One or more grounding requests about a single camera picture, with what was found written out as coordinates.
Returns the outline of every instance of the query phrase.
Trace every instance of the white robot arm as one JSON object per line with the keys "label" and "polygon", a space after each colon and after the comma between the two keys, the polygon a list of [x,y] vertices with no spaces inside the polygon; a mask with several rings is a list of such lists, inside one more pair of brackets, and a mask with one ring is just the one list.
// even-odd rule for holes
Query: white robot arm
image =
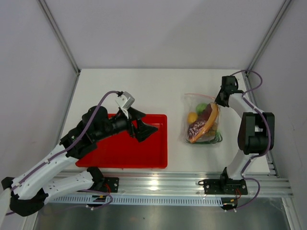
{"label": "white robot arm", "polygon": [[[101,106],[110,93],[118,95],[116,102],[119,106],[118,113],[112,118],[108,118],[107,110]],[[105,178],[97,167],[58,181],[52,181],[52,178],[96,149],[96,143],[104,138],[128,131],[131,137],[141,142],[156,132],[158,128],[142,122],[145,114],[132,108],[133,102],[134,98],[127,92],[107,93],[43,160],[19,177],[4,178],[1,181],[3,189],[11,190],[11,211],[29,216],[58,196],[85,189],[103,192]]]}
{"label": "white robot arm", "polygon": [[208,195],[248,194],[244,174],[253,160],[264,156],[274,146],[274,121],[272,113],[257,108],[247,98],[246,92],[238,89],[235,76],[222,77],[222,86],[215,102],[233,108],[241,117],[237,137],[239,150],[233,161],[225,167],[219,179],[205,179],[199,182]]}

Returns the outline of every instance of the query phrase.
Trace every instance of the purple cable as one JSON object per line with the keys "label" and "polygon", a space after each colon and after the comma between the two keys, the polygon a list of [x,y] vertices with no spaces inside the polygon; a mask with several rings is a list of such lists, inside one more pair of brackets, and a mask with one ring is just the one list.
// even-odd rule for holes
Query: purple cable
{"label": "purple cable", "polygon": [[235,73],[231,74],[231,76],[233,76],[233,75],[235,75],[235,74],[237,74],[237,73],[241,73],[241,72],[252,72],[252,73],[256,74],[256,75],[260,78],[260,84],[259,84],[258,86],[256,86],[255,88],[252,88],[252,89],[250,89],[250,90],[245,91],[245,92],[242,94],[242,98],[243,98],[243,100],[249,105],[249,107],[251,107],[252,109],[254,109],[254,110],[261,116],[261,118],[262,118],[262,120],[263,120],[263,122],[264,122],[264,125],[265,125],[265,127],[266,127],[266,129],[267,129],[267,132],[268,132],[268,139],[269,139],[269,140],[268,140],[268,146],[267,146],[267,148],[265,149],[265,151],[264,151],[263,153],[259,154],[259,155],[252,156],[252,157],[249,159],[249,161],[244,165],[244,167],[243,167],[243,169],[242,169],[242,171],[241,171],[241,174],[242,174],[243,179],[244,179],[244,180],[255,181],[255,182],[257,183],[257,185],[258,185],[258,189],[257,189],[257,192],[256,192],[255,196],[254,196],[250,201],[248,201],[246,204],[243,204],[243,205],[237,207],[236,209],[240,209],[240,208],[246,207],[247,205],[249,205],[251,202],[253,202],[253,201],[258,197],[259,192],[260,192],[260,183],[259,183],[259,181],[256,180],[255,178],[244,177],[243,173],[244,173],[244,171],[246,170],[246,168],[249,166],[249,164],[251,163],[251,160],[252,160],[252,159],[258,158],[258,157],[262,157],[262,156],[264,156],[265,154],[267,154],[268,151],[269,151],[269,149],[270,149],[270,146],[271,146],[271,131],[270,131],[268,122],[266,121],[266,119],[265,119],[265,117],[263,116],[263,114],[262,114],[258,109],[254,108],[254,106],[248,101],[248,99],[246,99],[246,98],[244,97],[244,95],[247,94],[248,92],[251,92],[251,91],[253,91],[253,90],[258,89],[258,88],[262,85],[263,79],[262,79],[261,75],[258,74],[257,72],[255,72],[255,71],[253,71],[253,70],[247,70],[247,69],[244,69],[244,70],[240,70],[240,71],[238,71],[238,72],[235,72]]}
{"label": "purple cable", "polygon": [[12,214],[15,214],[15,212],[8,212],[7,214],[5,214],[6,216],[9,216],[9,215],[12,215]]}
{"label": "purple cable", "polygon": [[[96,106],[96,108],[93,111],[93,114],[91,115],[90,119],[88,120],[86,126],[84,127],[83,131],[81,132],[81,134],[76,138],[76,140],[69,145],[66,149],[54,154],[52,157],[50,157],[48,159],[48,161],[53,160],[54,158],[56,158],[57,156],[71,150],[80,140],[81,138],[84,136],[84,134],[86,133],[87,129],[89,128],[91,122],[93,121],[96,113],[98,112],[99,107],[101,106],[102,102],[104,102],[104,100],[106,99],[106,97],[108,97],[110,94],[112,93],[118,93],[118,91],[109,91],[107,92],[100,100],[100,102],[98,103],[98,105]],[[29,174],[27,176],[25,176],[23,179],[20,180],[19,184],[22,184],[23,182],[26,181],[26,179],[28,179],[32,174],[34,174],[37,170],[39,170],[41,167],[43,167],[45,164],[47,164],[46,162],[41,163],[40,165],[38,165],[35,169],[33,169],[32,171],[29,172]],[[11,191],[14,191],[18,186],[14,186]]]}
{"label": "purple cable", "polygon": [[246,90],[246,91],[242,94],[242,97],[243,97],[243,96],[244,96],[245,94],[247,94],[248,92],[252,92],[252,91],[258,89],[258,88],[262,85],[263,79],[262,79],[262,76],[261,76],[260,74],[258,74],[257,72],[255,72],[255,71],[253,71],[253,70],[247,70],[247,69],[243,69],[243,70],[240,70],[240,71],[238,71],[238,72],[235,72],[235,73],[231,74],[231,76],[233,76],[233,75],[235,75],[235,74],[237,74],[237,73],[242,73],[242,72],[251,72],[251,73],[256,74],[256,75],[260,78],[260,84],[257,85],[255,88],[251,88],[251,89],[249,89],[249,90]]}
{"label": "purple cable", "polygon": [[108,196],[111,200],[105,204],[103,204],[102,206],[99,206],[99,207],[96,207],[94,208],[95,209],[100,209],[102,207],[106,207],[108,205],[110,205],[112,202],[113,202],[113,196],[111,196],[109,193],[104,193],[104,192],[100,192],[100,191],[95,191],[95,190],[90,190],[90,189],[84,189],[84,190],[81,190],[81,192],[89,192],[89,193],[99,193],[99,194],[102,194],[104,196]]}

